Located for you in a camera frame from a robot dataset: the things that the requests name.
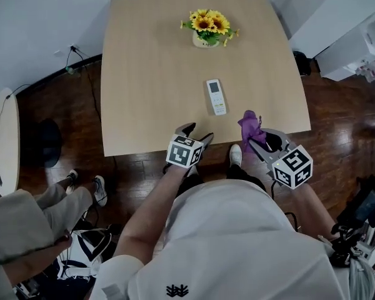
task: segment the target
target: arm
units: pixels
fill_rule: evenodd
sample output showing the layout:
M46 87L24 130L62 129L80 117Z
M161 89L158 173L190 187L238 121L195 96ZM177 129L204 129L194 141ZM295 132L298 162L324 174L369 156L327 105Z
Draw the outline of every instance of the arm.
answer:
M147 264L153 257L154 247L164 229L179 185L186 169L169 167L142 205L126 224L119 238L115 256L127 254Z
M301 224L302 233L315 239L318 236L323 236L328 240L339 237L337 234L331 234L335 222L309 184L302 184L292 190L292 193L292 200L298 221Z
M3 264L4 272L12 286L34 277L45 270L65 249L69 248L72 238L59 241L52 247L34 251L26 256L19 257L12 262Z

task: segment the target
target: black pants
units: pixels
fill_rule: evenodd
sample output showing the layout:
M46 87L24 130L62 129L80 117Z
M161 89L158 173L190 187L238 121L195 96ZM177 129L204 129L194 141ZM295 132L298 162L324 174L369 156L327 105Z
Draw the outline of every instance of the black pants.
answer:
M233 164L226 171L226 179L246 180L257 184L262 190L266 191L263 183L258 178L249 176L247 172L243 171L237 164ZM193 174L192 176L187 177L180 185L177 196L202 183L204 183L204 181L198 174Z

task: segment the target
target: white vase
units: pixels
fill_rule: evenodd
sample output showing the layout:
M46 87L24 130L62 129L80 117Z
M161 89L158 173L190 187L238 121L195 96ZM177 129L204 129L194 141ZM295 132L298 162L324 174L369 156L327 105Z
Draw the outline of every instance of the white vase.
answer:
M201 39L197 33L197 31L193 31L193 44L198 47L198 48L215 48L216 46L218 46L219 44L219 41L217 41L216 44L213 44L213 45L210 45L207 41Z

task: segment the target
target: person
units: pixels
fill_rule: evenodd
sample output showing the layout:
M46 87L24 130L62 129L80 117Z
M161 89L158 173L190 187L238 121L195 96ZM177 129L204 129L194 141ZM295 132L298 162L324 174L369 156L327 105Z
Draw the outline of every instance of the person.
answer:
M317 239L336 236L311 186L292 191L301 234L260 180L241 169L237 144L229 159L227 179L207 183L195 167L186 178L184 168L167 170L126 224L113 258L101 265L90 299L324 300L359 294L360 286L351 290L349 269L332 267L330 247ZM164 226L164 247L153 258Z
M13 286L46 269L67 249L69 232L93 201L107 202L104 179L75 188L72 170L40 196L22 189L0 197L0 299L16 299Z

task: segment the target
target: table top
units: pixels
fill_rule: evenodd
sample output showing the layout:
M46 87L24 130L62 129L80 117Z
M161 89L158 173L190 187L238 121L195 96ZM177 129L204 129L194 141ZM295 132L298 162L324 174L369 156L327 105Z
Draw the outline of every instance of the table top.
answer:
M0 195L13 193L19 177L19 115L15 95L9 88L0 91Z
M205 8L222 12L240 36L226 47L193 46L193 31L179 26ZM223 116L209 107L210 79L221 82ZM213 132L212 143L237 141L248 109L264 128L311 128L296 62L268 0L111 1L101 71L105 156L165 150L190 122L194 138Z

